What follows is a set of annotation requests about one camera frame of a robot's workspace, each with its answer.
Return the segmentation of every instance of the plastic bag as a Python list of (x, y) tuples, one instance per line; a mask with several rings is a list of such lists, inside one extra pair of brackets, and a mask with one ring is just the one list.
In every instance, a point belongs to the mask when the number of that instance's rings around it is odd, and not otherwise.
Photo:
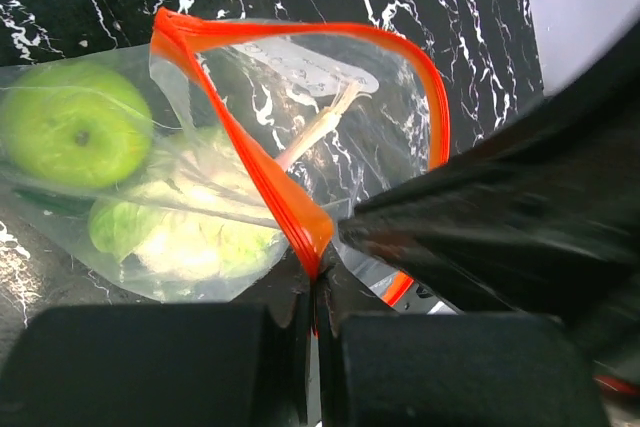
[[(2, 201), (161, 301), (229, 300), (289, 243), (313, 277), (334, 220), (448, 157), (437, 72), (371, 27), (162, 10), (150, 46), (2, 71)], [(408, 287), (333, 240), (387, 300)]]

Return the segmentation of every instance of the black countertop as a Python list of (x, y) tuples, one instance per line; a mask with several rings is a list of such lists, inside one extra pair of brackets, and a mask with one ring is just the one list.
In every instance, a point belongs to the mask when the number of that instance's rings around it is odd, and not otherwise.
[[(528, 0), (0, 0), (0, 62), (147, 43), (162, 5), (203, 18), (353, 21), (405, 35), (445, 81), (452, 153), (491, 135), (542, 92)], [(47, 306), (145, 301), (74, 262), (0, 204), (0, 358)]]

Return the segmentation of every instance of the white wall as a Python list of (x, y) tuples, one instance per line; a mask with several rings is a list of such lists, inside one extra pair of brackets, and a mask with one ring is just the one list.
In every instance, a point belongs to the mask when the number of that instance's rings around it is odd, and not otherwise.
[(545, 93), (593, 63), (640, 12), (640, 0), (530, 1)]

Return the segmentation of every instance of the apple stem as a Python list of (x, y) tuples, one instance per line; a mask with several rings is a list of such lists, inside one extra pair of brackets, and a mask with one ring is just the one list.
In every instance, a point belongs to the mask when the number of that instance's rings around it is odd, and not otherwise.
[(76, 144), (78, 144), (81, 147), (84, 147), (89, 143), (89, 132), (87, 132), (86, 130), (81, 130), (76, 134), (75, 141), (76, 141)]

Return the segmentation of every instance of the bag label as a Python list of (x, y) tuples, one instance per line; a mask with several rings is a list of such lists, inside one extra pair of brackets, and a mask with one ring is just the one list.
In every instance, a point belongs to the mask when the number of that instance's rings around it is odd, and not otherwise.
[(357, 81), (360, 91), (373, 94), (378, 80), (360, 67), (339, 62), (282, 38), (260, 39), (231, 45), (234, 50), (255, 59), (282, 77), (304, 89), (313, 97), (336, 95), (345, 84)]

